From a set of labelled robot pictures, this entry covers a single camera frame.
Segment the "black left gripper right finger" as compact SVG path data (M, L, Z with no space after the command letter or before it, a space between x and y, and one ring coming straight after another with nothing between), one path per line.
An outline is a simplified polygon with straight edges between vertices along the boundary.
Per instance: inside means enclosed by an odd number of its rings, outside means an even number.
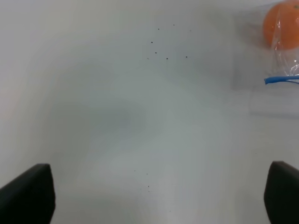
M283 162L272 162L264 190L264 205L272 224L299 222L299 170Z

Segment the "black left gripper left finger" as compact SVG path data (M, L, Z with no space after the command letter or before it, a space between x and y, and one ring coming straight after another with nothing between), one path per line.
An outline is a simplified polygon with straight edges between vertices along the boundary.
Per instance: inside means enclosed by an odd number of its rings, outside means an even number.
M2 224L49 224L55 208L50 164L36 164L0 189Z

